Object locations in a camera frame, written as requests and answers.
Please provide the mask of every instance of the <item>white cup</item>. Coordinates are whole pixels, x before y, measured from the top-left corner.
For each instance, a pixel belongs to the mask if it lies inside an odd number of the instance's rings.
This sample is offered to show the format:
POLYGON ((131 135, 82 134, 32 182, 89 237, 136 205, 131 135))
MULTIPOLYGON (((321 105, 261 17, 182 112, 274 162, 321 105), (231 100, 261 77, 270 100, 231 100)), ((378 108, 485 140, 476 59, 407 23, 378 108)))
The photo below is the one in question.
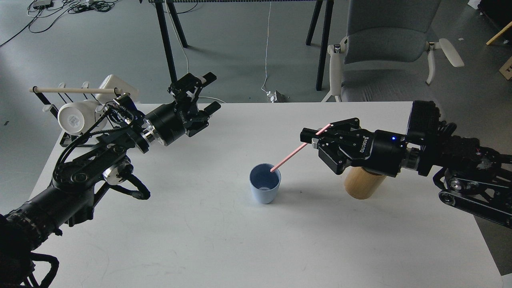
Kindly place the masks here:
MULTIPOLYGON (((57 114, 60 127, 70 135, 80 135, 87 131, 103 114, 101 111, 96 111, 98 106, 99 103, 92 99, 64 104, 57 114)), ((105 125, 106 119, 93 131, 101 130, 105 125)))

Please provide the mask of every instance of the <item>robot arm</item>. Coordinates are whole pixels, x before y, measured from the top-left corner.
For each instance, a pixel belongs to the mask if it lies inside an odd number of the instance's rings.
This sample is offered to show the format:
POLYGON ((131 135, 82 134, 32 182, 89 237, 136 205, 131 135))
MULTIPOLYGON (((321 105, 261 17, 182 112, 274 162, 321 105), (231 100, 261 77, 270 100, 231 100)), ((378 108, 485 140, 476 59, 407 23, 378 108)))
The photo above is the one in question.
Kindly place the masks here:
POLYGON ((189 137, 208 126, 209 117, 220 108, 213 102, 199 110, 197 100, 202 88, 213 82, 215 75, 203 77, 186 74, 169 88, 174 101, 164 104, 144 115, 138 111, 127 95, 114 99, 105 113, 85 133, 63 151, 52 174, 48 188, 25 202, 9 214, 0 215, 0 286, 48 287, 56 275, 58 261, 55 257, 32 253, 52 233, 62 235, 59 227, 67 223, 70 227, 93 219, 94 207, 108 189, 146 200, 150 192, 135 177, 134 167, 126 152, 137 147, 142 153, 158 140, 167 146, 184 134, 189 137), (119 127, 111 130, 91 132, 105 117, 119 127), (73 149, 94 135, 99 143, 87 153, 66 161, 73 149), (125 180, 137 190, 122 186, 125 180), (95 185, 104 181, 95 193, 95 185), (51 264, 48 275, 40 285, 35 284, 32 272, 34 261, 51 264))
POLYGON ((482 147, 476 138, 452 136, 456 125, 440 122, 439 116, 433 102, 414 101, 405 135, 370 132, 353 118, 334 122, 320 135, 304 128, 301 141, 313 143, 338 175, 354 166, 391 177, 405 167, 427 176, 432 166, 440 166, 434 184, 442 189, 442 202, 512 228, 512 172, 501 167, 512 163, 512 156, 482 147))

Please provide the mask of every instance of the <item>blue cup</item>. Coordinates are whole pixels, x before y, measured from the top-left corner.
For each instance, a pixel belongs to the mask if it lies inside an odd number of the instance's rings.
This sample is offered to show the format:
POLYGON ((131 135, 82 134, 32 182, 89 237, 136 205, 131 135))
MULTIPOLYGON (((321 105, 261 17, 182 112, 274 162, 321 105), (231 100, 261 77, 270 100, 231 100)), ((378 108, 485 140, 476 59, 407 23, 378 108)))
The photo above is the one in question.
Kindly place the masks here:
POLYGON ((249 174, 252 195, 261 204, 269 204, 278 194, 281 173, 279 170, 271 172, 274 165, 263 163, 252 168, 249 174))

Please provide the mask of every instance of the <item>wooden dowel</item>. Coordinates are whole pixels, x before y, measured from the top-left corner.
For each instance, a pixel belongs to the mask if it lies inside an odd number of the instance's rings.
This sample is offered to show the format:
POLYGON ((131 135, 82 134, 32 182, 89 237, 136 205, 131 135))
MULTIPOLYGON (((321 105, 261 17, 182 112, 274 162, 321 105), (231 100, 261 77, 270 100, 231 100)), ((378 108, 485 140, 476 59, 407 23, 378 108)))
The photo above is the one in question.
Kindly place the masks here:
POLYGON ((88 94, 122 94, 123 90, 113 89, 100 89, 100 88, 40 88, 34 86, 29 89, 33 93, 88 93, 88 94))
POLYGON ((507 26, 505 26, 505 28, 501 29, 500 32, 498 32, 498 34, 494 35, 494 37, 492 37, 489 41, 487 41, 487 45, 490 45, 494 40, 496 40, 499 36, 501 36, 501 34, 505 33, 505 31, 507 31, 510 27, 512 27, 512 21, 510 23, 507 24, 507 26))

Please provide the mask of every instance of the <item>office chair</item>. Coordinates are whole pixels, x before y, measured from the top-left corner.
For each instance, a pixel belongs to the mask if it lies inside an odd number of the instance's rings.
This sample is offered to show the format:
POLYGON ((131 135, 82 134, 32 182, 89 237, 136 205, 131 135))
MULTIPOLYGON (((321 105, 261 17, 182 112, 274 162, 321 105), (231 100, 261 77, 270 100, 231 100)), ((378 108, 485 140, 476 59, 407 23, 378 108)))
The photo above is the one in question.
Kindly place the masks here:
POLYGON ((328 46, 331 89, 322 102, 331 96, 336 101, 436 101, 428 89, 435 74, 434 50, 442 49, 454 67, 464 66, 448 40, 426 40, 439 3, 440 0, 351 0, 347 36, 339 45, 328 46), (406 70, 344 71, 344 64, 362 61, 413 62, 423 52, 428 54, 426 81, 406 70))

